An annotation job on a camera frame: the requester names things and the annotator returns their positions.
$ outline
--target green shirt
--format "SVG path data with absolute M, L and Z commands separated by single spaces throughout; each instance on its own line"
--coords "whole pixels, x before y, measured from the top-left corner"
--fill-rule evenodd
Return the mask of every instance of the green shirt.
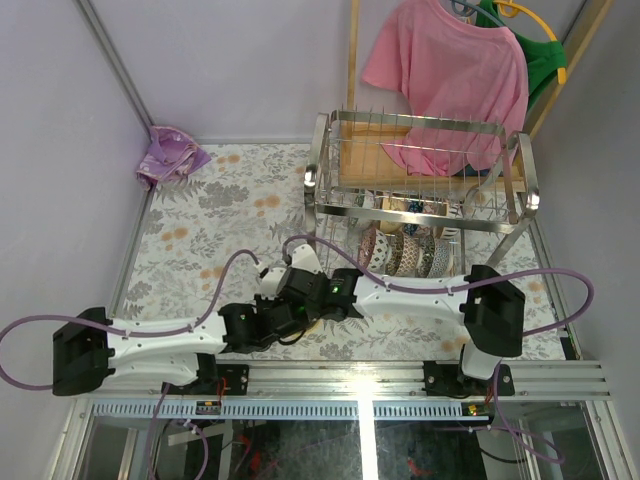
M 496 18 L 500 18 L 498 5 L 493 3 L 493 0 L 480 0 L 478 7 Z M 476 26 L 494 28 L 498 25 L 496 25 L 493 20 L 478 13 L 476 14 Z M 529 104 L 527 109 L 531 109 L 544 89 L 547 88 L 547 85 L 558 76 L 558 68 L 567 67 L 567 57 L 564 54 L 562 44 L 558 41 L 547 43 L 534 42 L 522 35 L 518 35 L 515 32 L 513 33 L 527 61 L 529 76 Z

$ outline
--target clothes hanger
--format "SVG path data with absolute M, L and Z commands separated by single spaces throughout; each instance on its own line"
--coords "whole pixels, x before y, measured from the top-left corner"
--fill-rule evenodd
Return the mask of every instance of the clothes hanger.
M 472 10 L 473 5 L 467 4 L 462 9 L 456 6 L 456 4 L 464 5 L 465 3 L 466 2 L 462 2 L 459 0 L 451 0 L 451 7 L 453 8 L 453 11 L 456 12 L 457 14 L 462 15 L 463 17 L 470 17 L 471 15 L 473 15 L 473 10 Z M 498 11 L 500 12 L 500 14 L 505 15 L 507 18 L 513 18 L 516 15 L 518 15 L 520 12 L 529 15 L 538 23 L 538 25 L 542 27 L 544 32 L 549 37 L 549 40 L 551 40 L 552 42 L 558 41 L 558 39 L 553 33 L 553 30 L 551 30 L 549 25 L 547 25 L 546 22 L 542 20 L 542 18 L 540 18 L 534 12 L 529 10 L 527 7 L 523 7 L 522 5 L 513 3 L 513 0 L 493 0 L 493 3 L 498 5 Z M 487 12 L 485 13 L 486 13 L 486 16 L 490 17 L 492 20 L 495 20 L 492 15 L 490 15 Z M 567 69 L 564 67 L 560 67 L 558 68 L 558 84 L 564 85 L 565 83 L 567 83 Z
M 486 10 L 483 10 L 482 8 L 478 7 L 477 5 L 473 5 L 471 3 L 467 3 L 464 0 L 451 0 L 451 7 L 453 8 L 453 11 L 455 13 L 457 13 L 459 15 L 462 15 L 463 17 L 470 17 L 471 15 L 473 15 L 473 13 L 475 11 L 480 15 L 484 15 L 485 17 L 490 19 L 493 23 L 495 23 L 499 27 L 504 27 L 505 26 L 504 23 L 502 23 L 500 20 L 498 20 L 496 17 L 491 15 Z
M 549 37 L 549 40 L 551 40 L 552 42 L 557 42 L 558 41 L 558 39 L 556 38 L 556 36 L 553 33 L 553 30 L 551 30 L 549 25 L 547 25 L 545 23 L 545 21 L 542 20 L 542 18 L 540 18 L 534 12 L 529 10 L 527 7 L 523 7 L 522 5 L 518 5 L 517 3 L 513 3 L 513 0 L 508 0 L 508 1 L 505 1 L 505 0 L 493 0 L 493 3 L 498 5 L 498 8 L 500 8 L 501 6 L 510 8 L 511 11 L 510 11 L 509 14 L 507 14 L 508 18 L 513 18 L 520 12 L 529 15 L 531 18 L 533 18 L 536 21 L 536 23 L 538 23 L 538 25 L 540 25 L 542 27 L 544 32 Z M 560 67 L 558 69 L 558 84 L 559 85 L 564 85 L 565 83 L 567 83 L 567 69 L 564 68 L 564 67 Z

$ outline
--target purple bag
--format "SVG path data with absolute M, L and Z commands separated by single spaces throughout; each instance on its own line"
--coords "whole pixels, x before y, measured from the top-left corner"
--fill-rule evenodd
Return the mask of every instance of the purple bag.
M 145 190 L 157 183 L 186 178 L 211 161 L 211 156 L 193 138 L 177 128 L 151 127 L 149 133 L 151 145 L 136 171 Z

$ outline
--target cable clip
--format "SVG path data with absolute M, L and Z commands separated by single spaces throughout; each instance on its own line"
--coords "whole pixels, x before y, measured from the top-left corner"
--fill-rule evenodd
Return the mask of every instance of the cable clip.
M 382 282 L 384 283 L 384 289 L 387 291 L 387 293 L 389 293 L 391 291 L 391 282 L 387 280 L 387 278 L 387 275 L 383 275 L 380 280 L 382 280 Z

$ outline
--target yellow hanger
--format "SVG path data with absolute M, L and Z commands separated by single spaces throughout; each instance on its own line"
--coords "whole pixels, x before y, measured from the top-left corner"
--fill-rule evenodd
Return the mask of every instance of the yellow hanger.
M 552 42 L 558 41 L 556 36 L 553 34 L 553 31 L 551 30 L 551 28 L 549 28 L 549 25 L 547 25 L 544 22 L 544 20 L 542 20 L 538 15 L 533 13 L 527 7 L 523 7 L 522 5 L 513 3 L 513 0 L 507 0 L 507 1 L 493 0 L 493 3 L 498 5 L 498 8 L 500 9 L 500 13 L 505 15 L 507 18 L 513 18 L 516 15 L 518 15 L 518 13 L 520 12 L 526 13 L 542 27 L 542 29 L 545 31 L 545 33 L 547 34 L 547 36 Z M 565 83 L 567 83 L 567 69 L 564 67 L 558 68 L 558 83 L 560 85 L 564 85 Z
M 507 3 L 512 4 L 513 0 L 507 0 Z M 498 5 L 498 11 L 500 12 L 500 15 L 502 15 L 504 17 L 507 17 L 507 18 L 517 17 L 518 14 L 520 13 L 520 10 L 516 10 L 515 8 L 506 7 L 504 5 Z

